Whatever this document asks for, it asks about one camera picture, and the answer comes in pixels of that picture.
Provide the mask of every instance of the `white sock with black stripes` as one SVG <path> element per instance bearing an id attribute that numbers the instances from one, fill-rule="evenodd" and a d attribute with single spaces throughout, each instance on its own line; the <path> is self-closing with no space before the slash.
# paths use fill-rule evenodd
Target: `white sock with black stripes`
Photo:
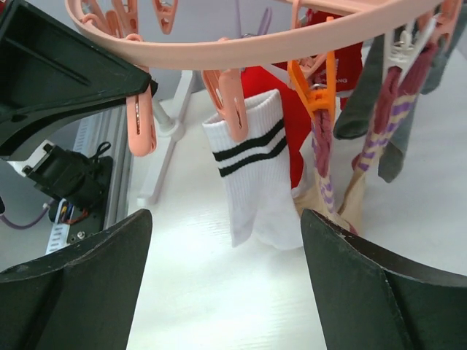
<path id="1" fill-rule="evenodd" d="M 232 246 L 253 230 L 278 249 L 303 246 L 300 219 L 290 191 L 290 161 L 278 90 L 245 101 L 248 137 L 237 143 L 216 114 L 203 123 L 227 191 Z"/>

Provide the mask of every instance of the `gray sock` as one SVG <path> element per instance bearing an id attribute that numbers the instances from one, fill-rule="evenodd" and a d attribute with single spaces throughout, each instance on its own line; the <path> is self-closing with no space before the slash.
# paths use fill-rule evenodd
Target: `gray sock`
<path id="1" fill-rule="evenodd" d="M 455 26 L 454 32 L 452 33 L 451 44 L 447 48 L 446 52 L 442 52 L 440 55 L 437 55 L 436 59 L 433 60 L 433 65 L 431 67 L 430 72 L 428 73 L 425 85 L 420 91 L 420 93 L 422 93 L 423 95 L 432 93 L 441 84 L 446 65 L 449 62 L 449 58 L 451 57 L 452 51 L 454 51 L 454 49 L 458 45 L 458 42 L 460 40 L 460 37 L 462 36 L 462 33 L 464 32 L 464 29 L 466 29 L 466 24 L 467 4 L 464 2 L 462 7 L 460 8 L 458 22 Z"/>
<path id="2" fill-rule="evenodd" d="M 378 176 L 388 184 L 394 181 L 404 167 L 417 101 L 418 100 L 415 101 L 414 106 L 406 116 L 406 119 L 404 119 L 402 124 L 395 131 L 393 137 L 387 144 L 384 153 L 379 159 Z"/>
<path id="3" fill-rule="evenodd" d="M 385 36 L 374 38 L 357 87 L 334 126 L 337 139 L 356 139 L 366 134 L 382 85 Z"/>

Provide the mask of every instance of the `drying rack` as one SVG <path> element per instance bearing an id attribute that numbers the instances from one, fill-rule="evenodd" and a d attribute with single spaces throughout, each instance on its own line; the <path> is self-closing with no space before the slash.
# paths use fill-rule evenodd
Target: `drying rack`
<path id="1" fill-rule="evenodd" d="M 193 71 L 261 66 L 337 50 L 390 32 L 442 2 L 442 0 L 302 0 L 302 7 L 345 15 L 345 17 L 293 31 L 243 39 L 157 43 L 118 39 L 100 31 L 90 22 L 83 24 L 82 19 L 85 14 L 81 1 L 65 0 L 65 5 L 69 16 L 82 35 L 135 65 L 182 71 L 172 101 L 173 110 L 168 113 L 181 127 L 193 89 Z M 293 0 L 276 1 L 293 3 Z M 182 129 L 159 135 L 152 166 L 138 196 L 139 206 L 149 206 L 157 201 L 174 145 L 181 137 Z"/>

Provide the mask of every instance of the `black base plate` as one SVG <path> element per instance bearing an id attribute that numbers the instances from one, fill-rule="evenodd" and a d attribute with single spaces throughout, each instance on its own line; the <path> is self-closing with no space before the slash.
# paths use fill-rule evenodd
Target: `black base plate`
<path id="1" fill-rule="evenodd" d="M 66 242 L 73 244 L 81 241 L 84 238 L 90 237 L 104 229 L 104 220 L 107 213 L 107 201 L 109 198 L 110 180 L 112 178 L 113 159 L 112 157 L 99 158 L 101 165 L 101 172 L 97 177 L 97 181 L 103 184 L 105 193 L 102 197 L 102 202 L 94 207 L 89 216 L 83 221 L 77 222 L 70 226 L 68 238 Z M 82 215 L 82 212 L 76 208 L 73 211 L 71 220 L 76 219 Z"/>

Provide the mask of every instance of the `round clothes hanger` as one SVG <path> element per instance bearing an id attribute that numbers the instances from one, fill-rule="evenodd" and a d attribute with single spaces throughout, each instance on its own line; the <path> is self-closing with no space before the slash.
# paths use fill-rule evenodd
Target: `round clothes hanger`
<path id="1" fill-rule="evenodd" d="M 303 0 L 304 7 L 319 5 L 328 11 L 338 7 L 342 12 L 352 9 L 353 3 L 361 4 L 362 10 L 328 23 L 263 36 L 224 42 L 157 43 L 118 39 L 98 30 L 91 22 L 83 24 L 81 1 L 65 0 L 66 10 L 81 34 L 138 66 L 177 70 L 260 66 L 326 53 L 392 31 L 441 3 L 441 0 Z"/>

